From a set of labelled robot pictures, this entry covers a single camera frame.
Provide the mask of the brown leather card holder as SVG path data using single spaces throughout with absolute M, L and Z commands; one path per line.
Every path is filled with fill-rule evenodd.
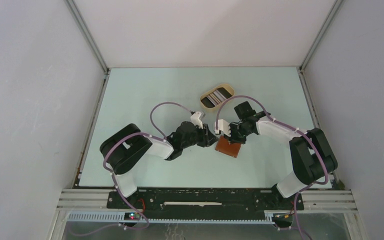
M 220 136 L 215 146 L 215 150 L 227 156 L 237 158 L 241 146 L 242 145 L 240 143 L 229 142 L 227 138 L 225 138 L 224 136 Z

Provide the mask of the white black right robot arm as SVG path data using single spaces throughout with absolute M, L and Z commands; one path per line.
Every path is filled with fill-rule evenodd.
M 325 185 L 338 162 L 329 142 L 320 128 L 301 130 L 278 121 L 266 110 L 256 112 L 248 101 L 234 108 L 238 122 L 217 121 L 229 143 L 245 144 L 255 134 L 270 137 L 290 150 L 292 171 L 272 187 L 271 204 L 284 209 L 291 196 L 314 184 Z

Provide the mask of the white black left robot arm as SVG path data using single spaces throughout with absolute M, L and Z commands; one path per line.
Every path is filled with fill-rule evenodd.
M 218 140 L 206 123 L 200 127 L 184 121 L 167 138 L 142 132 L 136 124 L 130 123 L 105 140 L 99 151 L 104 157 L 102 165 L 120 193 L 118 201 L 125 208 L 133 208 L 138 202 L 138 187 L 131 170 L 142 157 L 150 155 L 172 161 L 181 156 L 186 148 L 207 148 Z

